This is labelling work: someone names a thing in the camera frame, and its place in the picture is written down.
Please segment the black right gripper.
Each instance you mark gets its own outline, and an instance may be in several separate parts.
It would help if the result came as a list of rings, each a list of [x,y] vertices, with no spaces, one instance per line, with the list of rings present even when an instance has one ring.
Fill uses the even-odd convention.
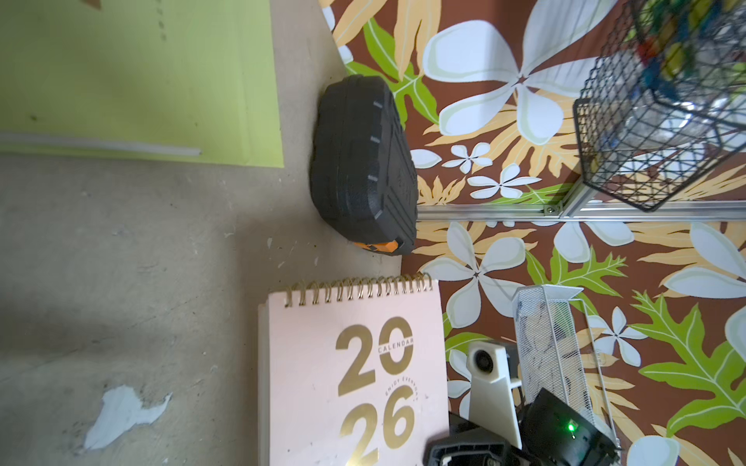
[[[522,446],[450,415],[449,435],[431,441],[425,465],[617,465],[620,449],[588,419],[548,390],[522,411]]]

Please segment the pink 2026 desk calendar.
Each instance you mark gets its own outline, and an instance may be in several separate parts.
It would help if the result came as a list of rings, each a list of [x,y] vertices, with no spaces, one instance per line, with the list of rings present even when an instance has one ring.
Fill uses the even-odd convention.
[[[438,283],[299,283],[258,308],[262,465],[421,465],[449,431]]]

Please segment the green 2026 desk calendar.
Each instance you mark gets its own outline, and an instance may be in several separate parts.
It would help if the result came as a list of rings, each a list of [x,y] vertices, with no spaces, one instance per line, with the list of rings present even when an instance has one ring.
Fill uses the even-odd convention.
[[[1,149],[280,168],[266,1],[5,1]]]

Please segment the white mesh basket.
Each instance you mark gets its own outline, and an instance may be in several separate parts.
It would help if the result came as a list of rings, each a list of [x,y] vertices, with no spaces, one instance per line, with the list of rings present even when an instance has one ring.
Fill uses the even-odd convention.
[[[526,401],[532,402],[542,388],[547,389],[602,432],[609,433],[619,447],[606,389],[602,388],[601,394],[608,409],[608,423],[602,423],[601,416],[594,413],[584,372],[571,306],[579,303],[584,318],[590,318],[585,302],[579,298],[583,292],[582,287],[563,285],[532,285],[515,292],[513,316],[524,394]]]

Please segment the black tool case orange latch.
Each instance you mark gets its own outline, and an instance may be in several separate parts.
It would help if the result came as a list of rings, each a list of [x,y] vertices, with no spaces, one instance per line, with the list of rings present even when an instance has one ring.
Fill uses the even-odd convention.
[[[386,256],[413,252],[417,172],[384,79],[349,76],[322,95],[310,192],[321,218],[346,240]]]

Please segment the aluminium frame rail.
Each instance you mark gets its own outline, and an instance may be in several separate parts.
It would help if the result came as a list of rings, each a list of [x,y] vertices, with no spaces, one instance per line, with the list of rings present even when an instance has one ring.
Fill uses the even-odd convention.
[[[556,205],[443,205],[418,208],[419,221],[623,221],[626,223],[689,223],[744,221],[743,201],[670,201],[646,213],[625,203],[594,203],[597,194],[576,183]]]

